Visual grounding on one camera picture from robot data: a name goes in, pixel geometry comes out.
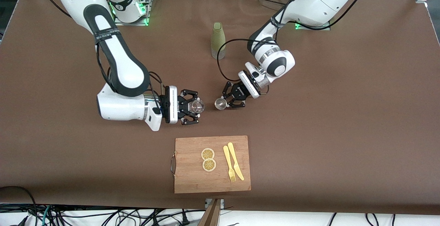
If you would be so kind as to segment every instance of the wooden cutting board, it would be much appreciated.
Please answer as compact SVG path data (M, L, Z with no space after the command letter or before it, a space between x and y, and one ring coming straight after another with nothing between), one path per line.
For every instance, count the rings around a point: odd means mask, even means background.
M235 155L244 180L235 174L235 182L228 175L228 163L223 146L234 144ZM203 169L201 152L205 148L214 151L216 168L207 172ZM174 193L212 193L230 191L250 191L250 169L247 136L185 137L176 138L176 171Z

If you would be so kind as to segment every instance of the lemon slice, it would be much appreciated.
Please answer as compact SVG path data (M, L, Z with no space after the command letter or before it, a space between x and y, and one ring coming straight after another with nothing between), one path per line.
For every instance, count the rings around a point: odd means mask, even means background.
M201 157L203 158L203 160L214 158L214 156L214 151L211 148L206 148L201 152Z
M202 167L205 171L211 172L212 170L214 170L216 168L216 162L214 159L208 158L203 161Z

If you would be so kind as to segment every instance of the brown tabletop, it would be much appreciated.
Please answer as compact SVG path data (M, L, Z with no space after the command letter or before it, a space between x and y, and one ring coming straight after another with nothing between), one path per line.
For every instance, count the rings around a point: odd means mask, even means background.
M225 80L211 57L212 24L247 38L280 6L258 0L155 0L148 27L120 27L133 54L207 104L200 123L106 121L93 37L48 0L20 0L0 45L0 185L41 204L237 210L440 212L440 48L414 0L359 0L331 31L284 27L296 66L267 96L219 111ZM255 63L226 47L224 72ZM252 190L174 194L176 137L248 135ZM28 202L19 192L1 201Z

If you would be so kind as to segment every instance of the knife blade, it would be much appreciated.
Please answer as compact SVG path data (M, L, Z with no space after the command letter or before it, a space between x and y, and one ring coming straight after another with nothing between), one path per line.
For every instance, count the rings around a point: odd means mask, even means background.
M245 178L243 177L242 171L240 170L240 167L239 167L239 163L237 162L237 157L235 156L234 145L231 142L229 142L228 148L229 148L229 152L232 155L232 159L234 159L234 170L237 173L237 175L239 176L239 178L242 181L244 181Z

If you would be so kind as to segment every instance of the white robotic arm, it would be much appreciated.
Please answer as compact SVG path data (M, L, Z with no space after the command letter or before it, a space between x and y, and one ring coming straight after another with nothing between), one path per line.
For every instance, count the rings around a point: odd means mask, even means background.
M106 75L101 66L106 84L97 95L98 111L102 118L113 121L143 120L153 131L159 130L162 118L166 123L177 123L178 119L184 125L198 123L204 105L196 91L183 90L177 96L177 88L169 86L165 95L160 97L153 91L152 94L143 94L151 87L150 73L130 52L113 21L106 0L61 2L72 19L94 35L97 57L100 47L109 62L109 74ZM142 15L139 0L110 2L122 21L133 22ZM185 99L183 96L187 94L193 98Z
M275 79L286 74L295 65L292 54L282 51L273 35L277 29L282 28L289 21L298 21L302 24L318 27L327 23L346 4L348 0L294 0L281 8L259 30L253 33L249 39L261 41L249 41L248 51L255 57L258 67L250 62L245 64L248 72L240 71L240 82L232 85L226 84L223 96L216 101L219 110L226 107L244 107L248 96L258 98L260 89L272 83Z

